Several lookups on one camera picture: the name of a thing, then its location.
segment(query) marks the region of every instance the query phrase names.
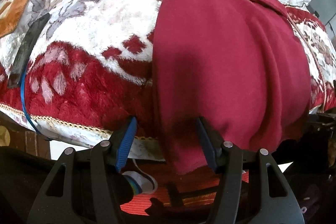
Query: striped sock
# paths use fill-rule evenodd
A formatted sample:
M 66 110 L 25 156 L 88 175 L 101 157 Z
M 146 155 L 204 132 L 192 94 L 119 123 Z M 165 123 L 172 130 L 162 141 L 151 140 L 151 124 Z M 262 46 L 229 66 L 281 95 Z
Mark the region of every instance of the striped sock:
M 137 184 L 137 182 L 134 180 L 134 178 L 128 176 L 128 175 L 124 175 L 124 177 L 126 178 L 126 180 L 128 181 L 128 183 L 131 185 L 132 190 L 133 190 L 133 196 L 139 195 L 142 193 L 142 189 L 139 186 L 139 184 Z

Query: beige cloth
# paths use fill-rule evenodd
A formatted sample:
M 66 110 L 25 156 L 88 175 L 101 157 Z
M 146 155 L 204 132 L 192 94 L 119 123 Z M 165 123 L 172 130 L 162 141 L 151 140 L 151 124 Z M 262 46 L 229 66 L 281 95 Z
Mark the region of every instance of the beige cloth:
M 0 146 L 8 146 L 11 142 L 11 137 L 7 128 L 0 126 Z

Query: black fabric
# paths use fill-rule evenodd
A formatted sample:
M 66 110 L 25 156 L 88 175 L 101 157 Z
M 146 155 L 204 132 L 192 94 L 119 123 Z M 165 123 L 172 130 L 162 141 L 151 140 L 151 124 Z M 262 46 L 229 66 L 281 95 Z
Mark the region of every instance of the black fabric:
M 306 170 L 321 173 L 328 169 L 328 140 L 330 133 L 307 131 L 299 142 L 295 140 L 283 141 L 272 157 L 277 164 L 297 162 Z
M 34 200 L 55 161 L 0 147 L 0 223 L 24 224 Z M 89 165 L 81 166 L 83 216 L 94 220 Z M 111 176 L 120 204 L 133 198 L 132 187 L 122 176 Z
M 336 224 L 335 176 L 301 162 L 292 163 L 284 175 L 300 208 L 306 208 L 303 211 L 306 224 Z

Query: blue object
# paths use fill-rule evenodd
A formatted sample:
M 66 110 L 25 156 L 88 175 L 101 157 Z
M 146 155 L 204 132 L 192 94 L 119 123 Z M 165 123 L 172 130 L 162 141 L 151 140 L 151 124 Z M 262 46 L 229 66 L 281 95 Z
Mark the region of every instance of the blue object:
M 22 79 L 21 79 L 21 85 L 20 85 L 20 94 L 21 94 L 21 102 L 22 102 L 22 110 L 23 113 L 25 114 L 26 119 L 30 123 L 30 125 L 34 128 L 36 134 L 42 135 L 41 132 L 36 128 L 34 125 L 33 121 L 31 120 L 27 110 L 26 110 L 26 104 L 25 104 L 25 80 L 26 80 L 26 72 L 27 72 L 27 67 L 25 68 L 24 73 L 22 74 Z
M 211 142 L 208 132 L 200 117 L 196 119 L 196 129 L 197 129 L 199 142 L 202 146 L 205 159 L 207 160 L 207 164 L 214 172 L 216 172 L 218 168 L 216 156 L 217 155 L 220 156 L 221 147 L 217 147 L 217 149 L 214 148 L 213 143 Z
M 118 172 L 120 172 L 120 170 L 126 165 L 128 154 L 131 150 L 131 146 L 136 132 L 137 132 L 137 119 L 135 117 L 132 117 L 131 122 L 129 123 L 128 128 L 125 132 L 125 135 L 117 149 L 117 162 L 115 164 L 115 169 Z

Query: gold trim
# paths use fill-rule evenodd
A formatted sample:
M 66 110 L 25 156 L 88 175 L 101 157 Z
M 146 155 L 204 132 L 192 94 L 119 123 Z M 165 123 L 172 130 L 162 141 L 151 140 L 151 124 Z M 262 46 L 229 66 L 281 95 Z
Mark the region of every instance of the gold trim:
M 183 201 L 183 203 L 187 202 L 187 201 L 199 202 L 199 201 L 203 200 L 202 198 L 209 198 L 209 197 L 214 196 L 214 195 L 216 195 L 216 192 L 213 192 L 211 194 L 206 194 L 206 195 L 193 196 L 191 198 L 184 198 L 184 199 L 182 199 L 182 201 Z
M 6 104 L 0 103 L 0 107 L 4 108 L 5 110 L 8 110 L 10 112 L 14 112 L 18 115 L 22 115 L 24 116 L 25 114 L 23 113 L 23 111 L 15 109 L 11 106 L 8 106 Z M 88 131 L 93 131 L 93 132 L 97 132 L 100 134 L 109 134 L 111 135 L 113 133 L 113 131 L 107 130 L 107 129 L 102 129 L 102 128 L 97 128 L 97 127 L 91 127 L 91 126 L 83 126 L 81 124 L 76 124 L 76 123 L 71 123 L 71 122 L 65 122 L 50 116 L 36 116 L 36 115 L 31 115 L 31 118 L 34 120 L 43 120 L 43 121 L 50 121 L 50 122 L 56 122 L 59 123 L 61 125 L 64 126 L 69 126 L 69 127 L 73 127 L 73 128 L 79 128 L 79 129 L 83 129 L 83 130 L 88 130 Z M 151 138 L 151 137 L 138 137 L 135 136 L 135 139 L 137 140 L 141 140 L 141 141 L 156 141 L 156 138 Z
M 184 203 L 184 205 L 190 205 L 190 204 L 195 204 L 195 203 L 200 203 L 200 202 L 205 202 L 205 201 L 212 201 L 212 202 L 207 203 L 207 204 L 211 204 L 211 203 L 214 202 L 214 200 L 215 200 L 214 198 L 211 198 L 211 199 L 201 199 L 201 200 L 198 200 L 198 201 L 192 201 L 192 202 Z

